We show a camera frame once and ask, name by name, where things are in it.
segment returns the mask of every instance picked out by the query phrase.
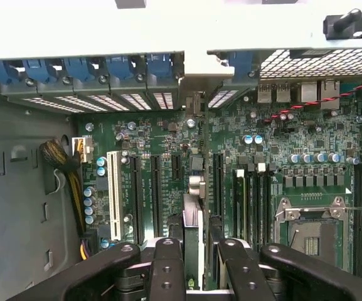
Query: wire bundle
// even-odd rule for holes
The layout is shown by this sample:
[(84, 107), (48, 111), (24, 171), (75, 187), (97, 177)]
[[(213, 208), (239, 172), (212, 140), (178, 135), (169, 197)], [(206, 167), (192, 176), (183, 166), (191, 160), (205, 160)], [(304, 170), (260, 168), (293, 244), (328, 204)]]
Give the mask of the wire bundle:
[(77, 230), (79, 236), (81, 236), (85, 232), (86, 225), (82, 209), (82, 183), (77, 172), (81, 165), (78, 147), (76, 148), (73, 157), (69, 157), (59, 141), (53, 139), (41, 144), (40, 152), (49, 165), (64, 173), (67, 182), (69, 183)]

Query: blue plastic clip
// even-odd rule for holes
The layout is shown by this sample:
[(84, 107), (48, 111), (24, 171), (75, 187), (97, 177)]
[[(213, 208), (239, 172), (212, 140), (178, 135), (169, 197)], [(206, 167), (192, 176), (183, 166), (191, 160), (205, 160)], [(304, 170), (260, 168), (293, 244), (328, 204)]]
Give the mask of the blue plastic clip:
[(24, 69), (29, 78), (40, 83), (55, 83), (56, 70), (50, 60), (23, 60)]
[(95, 79), (95, 68), (88, 58), (65, 58), (63, 61), (71, 77), (83, 83)]
[(234, 78), (243, 78), (252, 70), (251, 51), (233, 51), (228, 54), (228, 64), (235, 67)]
[(9, 65), (7, 61), (0, 61), (0, 83), (9, 85), (19, 82), (19, 72)]
[(147, 55), (147, 70), (158, 78), (172, 77), (171, 61), (169, 54)]
[(130, 59), (127, 56), (110, 56), (105, 58), (105, 64), (110, 75), (120, 80), (127, 80), (134, 77), (134, 70)]

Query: white pci slot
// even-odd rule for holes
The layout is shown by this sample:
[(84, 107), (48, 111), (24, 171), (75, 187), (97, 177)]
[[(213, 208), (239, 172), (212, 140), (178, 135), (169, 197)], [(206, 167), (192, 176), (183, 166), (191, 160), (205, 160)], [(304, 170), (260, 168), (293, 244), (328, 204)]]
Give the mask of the white pci slot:
[(121, 240), (122, 188), (120, 152), (107, 153), (111, 240)]

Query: gray metal panel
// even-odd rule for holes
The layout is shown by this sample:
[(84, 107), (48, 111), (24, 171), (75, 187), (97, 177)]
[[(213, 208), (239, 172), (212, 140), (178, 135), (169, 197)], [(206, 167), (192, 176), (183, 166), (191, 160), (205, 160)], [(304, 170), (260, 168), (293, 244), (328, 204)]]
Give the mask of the gray metal panel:
[[(79, 261), (79, 241), (67, 187), (46, 195), (39, 145), (72, 136), (65, 115), (32, 110), (0, 100), (0, 300), (23, 291)], [(38, 153), (38, 167), (32, 160)], [(11, 162), (11, 155), (16, 160)], [(43, 205), (48, 220), (43, 221)], [(48, 255), (52, 267), (48, 268)]]

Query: motherboard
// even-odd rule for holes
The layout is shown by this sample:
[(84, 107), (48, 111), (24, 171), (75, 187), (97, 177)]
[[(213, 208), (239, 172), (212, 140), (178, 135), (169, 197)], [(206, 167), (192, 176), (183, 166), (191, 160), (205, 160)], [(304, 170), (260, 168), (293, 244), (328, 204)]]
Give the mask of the motherboard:
[[(340, 92), (357, 84), (341, 83)], [(172, 236), (173, 220), (192, 196), (218, 218), (224, 237), (254, 250), (282, 243), (362, 277), (362, 92), (334, 108), (271, 118), (294, 100), (264, 101), (260, 89), (198, 115), (76, 117), (79, 136), (92, 139), (93, 159), (82, 170), (84, 205), (101, 250)], [(197, 288), (194, 251), (203, 235), (190, 229), (186, 281)], [(214, 273), (207, 271), (208, 287)]]

